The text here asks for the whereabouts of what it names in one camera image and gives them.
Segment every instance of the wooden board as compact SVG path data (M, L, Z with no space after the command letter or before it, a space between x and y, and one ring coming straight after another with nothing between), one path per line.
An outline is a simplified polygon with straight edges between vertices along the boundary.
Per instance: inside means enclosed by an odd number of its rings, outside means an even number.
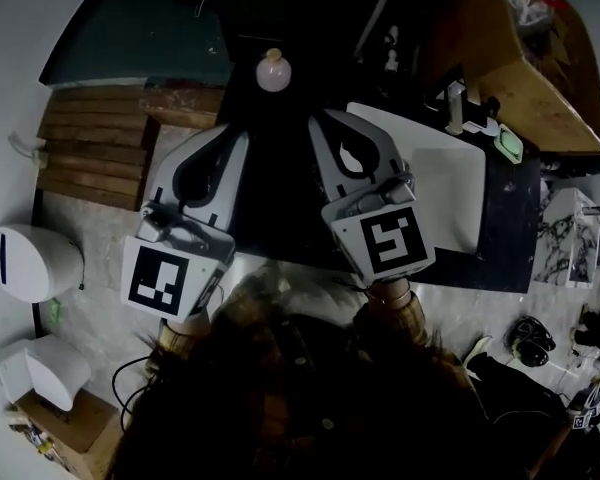
M206 130L216 124L224 89L187 83L183 87L152 87L140 108L158 122Z
M51 101L47 112L64 113L102 113L102 114L141 114L137 100L77 100Z
M147 152L142 149L100 146L86 142L48 141L46 150L50 155L98 158L100 160L136 165L144 165L147 157Z
M48 190L56 194L62 194L76 199L84 199L93 203L104 204L105 206L115 206L123 210L137 211L139 208L138 198L126 196L124 194L116 194L89 187L81 187L80 185L71 185L61 181L45 180L38 178L38 188Z
M418 76L427 91L442 90L438 84L460 67L482 101L498 99L497 119L541 151L600 154L600 79L573 9L556 11L571 61L563 66L573 88L565 97L528 62L507 0L426 0L426 7Z
M138 210L160 131L160 124L140 109L142 94L137 86L55 92L38 131L49 154L38 187Z
M79 140L82 142L98 142L102 144L140 147L142 145L143 131L120 130L117 128L43 125L40 127L38 137L45 140Z
M144 130L147 116L143 114L98 114L98 113L47 113L42 126L90 126L120 128L123 130Z
M70 169L47 167L46 169L40 170L38 178L48 181L62 181L64 183L80 185L82 187L97 188L127 196L136 196L138 194L138 189L140 188L140 180L116 178L104 174L73 171Z
M123 164L120 162L108 162L106 160L94 158L82 158L59 154L49 155L47 169L69 169L74 171L92 172L129 180L141 180L144 172L144 167L142 165Z
M181 126L194 130L208 130L216 125L215 114L198 114L195 112L181 112L178 110L153 109L147 110L156 121L169 126Z
M144 94L140 85L99 85L54 91L52 101L58 100L135 100Z
M533 137L540 151L600 153L600 139L593 130L525 60L482 77L480 92L498 98L498 120L522 137Z

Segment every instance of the tile floor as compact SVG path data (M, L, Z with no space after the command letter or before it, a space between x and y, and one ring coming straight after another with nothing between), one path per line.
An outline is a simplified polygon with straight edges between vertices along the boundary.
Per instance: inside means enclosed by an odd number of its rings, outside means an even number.
M150 187L155 175L155 166L191 133L191 130L163 127L147 186ZM133 235L137 224L136 213L51 193L44 195L43 225L75 240L84 252L85 289L70 290L58 297L62 307L57 323L51 321L50 305L43 304L43 324L84 353L93 370L87 388L112 403L115 403L111 390L114 371L123 363L149 353L143 340L155 336L159 325L157 317L120 303L124 237ZM245 272L263 261L239 255L223 280L225 293ZM302 290L296 305L320 307L323 314L339 323L352 318L357 301L350 292L343 294L342 290L330 285L331 273L293 265L288 268L294 271L293 278ZM459 356L465 354L478 337L489 334L495 338L491 353L496 359L519 367L541 384L569 397L585 387L596 373L593 368L596 350L577 347L581 356L573 355L569 331L577 322L584 302L594 309L600 308L600 270L591 290L536 282L531 283L526 295L424 284L414 285L414 290L431 328L439 330L445 346ZM550 362L541 368L526 369L516 364L502 345L509 325L524 314L540 319L557 344L550 354ZM123 399L142 383L141 372L140 364L120 376L118 389Z

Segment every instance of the marble box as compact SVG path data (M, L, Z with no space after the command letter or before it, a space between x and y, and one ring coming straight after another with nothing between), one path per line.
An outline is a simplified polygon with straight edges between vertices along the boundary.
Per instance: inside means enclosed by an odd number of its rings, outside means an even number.
M542 194L532 279L568 288L591 288L600 242L600 216L576 188Z

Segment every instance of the black cable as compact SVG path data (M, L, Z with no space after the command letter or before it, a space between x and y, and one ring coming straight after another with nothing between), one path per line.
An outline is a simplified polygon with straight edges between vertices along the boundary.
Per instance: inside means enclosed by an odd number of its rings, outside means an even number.
M347 281L345 281L344 279L342 279L341 277L337 276L331 279L334 283L339 284L340 286L344 286L345 288L349 288L350 290L353 290L354 292L366 292L367 289L366 288L360 288L359 286L356 286L355 284L352 283L348 283Z
M566 377L567 373L569 373L569 370L571 370L571 367L576 364L576 362L578 361L578 358L576 357L575 359L573 359L570 363L569 366L567 366L567 368L565 369L564 373L562 374L562 376L560 377L560 380L558 381L557 387L556 387L556 391L558 390L558 388L560 387L560 384L562 384L562 381L564 380L564 378ZM580 368L582 366L582 362L580 362L580 364L576 367L576 368Z
M80 282L80 286L78 286L78 290L84 290L84 273L85 273L85 270L87 269L87 264L84 261L84 253L82 252L82 249L80 249L80 247L78 247L76 244L74 244L73 242L70 242L70 243L76 249L78 249L80 256L82 256L82 281Z
M600 356L583 356L582 353L578 352L573 347L571 347L571 353L580 359L598 359L600 357Z
M134 395L131 395L129 397L129 399L127 400L127 403L125 404L122 399L120 398L120 396L118 395L118 390L116 389L116 379L118 378L118 375L120 374L120 372L122 372L122 370L124 370L125 368L128 368L129 366L139 363L140 361L146 361L147 359L149 359L151 356L144 356L144 357L140 357L138 359L134 359L133 361L129 361L128 363L123 364L120 368L118 368L116 370L116 373L113 374L113 377L111 378L111 388L113 389L113 395L116 397L116 400L118 401L118 403L120 404L120 406L122 407L122 415L124 416L126 406L128 405L129 401L131 400L131 398L133 398L133 396L136 394L134 393Z
M122 432L125 433L126 429L124 428L124 415L125 413L129 413L130 416L133 416L133 413L128 409L131 400L133 400L137 395L149 389L151 383L146 386L142 386L140 389L136 390L129 398L127 398L127 402L122 406L122 412L120 413L120 428L122 428Z

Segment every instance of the shoe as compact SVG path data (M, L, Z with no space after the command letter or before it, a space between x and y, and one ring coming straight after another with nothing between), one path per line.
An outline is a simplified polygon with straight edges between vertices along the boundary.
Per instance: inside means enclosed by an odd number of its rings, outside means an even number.
M466 370L469 370L469 368L467 366L469 364L469 361L471 361L477 355L482 354L483 352L486 352L489 349L489 346L491 345L492 341L493 341L492 336L483 336L478 341L476 341L475 345L471 349L471 352L469 352L467 354L467 357L464 358L464 361L462 362L462 366L464 366Z
M519 318L509 328L505 344L513 357L531 368L546 364L548 353L556 348L547 328L537 318L528 315Z

